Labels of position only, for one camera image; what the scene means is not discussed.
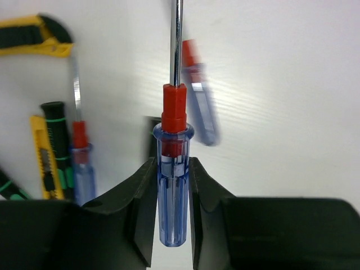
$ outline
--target small screwdriver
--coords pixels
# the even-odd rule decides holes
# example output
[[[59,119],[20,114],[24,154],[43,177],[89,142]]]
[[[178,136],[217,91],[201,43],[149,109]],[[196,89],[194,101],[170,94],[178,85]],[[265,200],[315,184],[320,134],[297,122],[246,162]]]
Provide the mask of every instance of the small screwdriver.
[[[170,84],[163,88],[161,123],[157,139],[157,190],[160,241],[181,246],[186,241],[188,162],[194,129],[186,124],[186,86],[180,83],[183,0],[172,0]]]
[[[71,52],[71,62],[74,72],[75,121],[73,122],[73,147],[71,156],[74,168],[75,198],[78,205],[83,205],[96,197],[94,169],[91,166],[86,123],[81,115],[81,95],[79,69],[75,57],[75,49]]]
[[[61,101],[41,104],[52,151],[55,155],[57,172],[64,197],[74,200],[73,169],[69,153],[69,132],[66,125],[64,103]]]

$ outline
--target metal screwdriver shaft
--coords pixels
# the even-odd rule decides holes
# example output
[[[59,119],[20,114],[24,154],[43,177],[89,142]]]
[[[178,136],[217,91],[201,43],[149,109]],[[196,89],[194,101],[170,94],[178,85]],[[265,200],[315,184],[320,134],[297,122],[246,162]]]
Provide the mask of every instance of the metal screwdriver shaft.
[[[170,85],[179,86],[182,51],[183,0],[173,0],[171,6]]]
[[[79,122],[81,118],[81,95],[80,95],[80,81],[79,81],[79,68],[76,58],[75,48],[70,56],[71,65],[73,67],[73,87],[74,87],[74,97],[75,97],[75,121]]]

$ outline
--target flathead screwdriver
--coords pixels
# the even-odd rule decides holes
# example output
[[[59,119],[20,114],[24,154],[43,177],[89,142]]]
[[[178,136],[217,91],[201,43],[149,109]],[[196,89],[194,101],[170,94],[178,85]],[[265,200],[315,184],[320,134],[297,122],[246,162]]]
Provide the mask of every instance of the flathead screwdriver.
[[[94,170],[91,165],[86,123],[82,120],[79,69],[75,48],[71,53],[71,63],[74,73],[75,121],[73,122],[73,145],[71,159],[74,168],[75,198],[78,205],[83,205],[96,197]]]
[[[157,190],[160,241],[181,246],[186,241],[188,157],[194,129],[186,124],[186,86],[181,79],[183,0],[172,0],[170,83],[163,86],[161,123],[157,139]]]

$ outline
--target blue screwdriver handle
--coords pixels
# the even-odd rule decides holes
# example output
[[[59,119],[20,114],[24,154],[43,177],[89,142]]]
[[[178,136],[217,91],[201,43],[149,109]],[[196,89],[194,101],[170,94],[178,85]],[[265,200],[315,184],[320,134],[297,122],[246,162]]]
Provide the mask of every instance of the blue screwdriver handle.
[[[219,132],[211,93],[204,79],[203,64],[183,68],[183,75],[195,121],[195,131],[203,144],[216,145],[219,141]]]

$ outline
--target yellow handle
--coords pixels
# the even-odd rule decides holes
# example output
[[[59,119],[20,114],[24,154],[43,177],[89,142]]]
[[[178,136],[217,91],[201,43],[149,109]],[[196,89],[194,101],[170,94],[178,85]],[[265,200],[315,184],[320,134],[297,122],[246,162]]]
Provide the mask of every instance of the yellow handle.
[[[30,44],[24,44],[26,43],[24,39],[31,39],[33,37],[33,33],[29,32],[30,28],[32,31],[39,33],[40,42],[30,40]],[[69,37],[69,33],[63,26],[54,19],[43,15],[0,21],[0,56],[34,53],[55,57],[68,57],[74,45]],[[6,39],[13,39],[15,43],[20,41],[23,44],[15,44],[10,47]]]

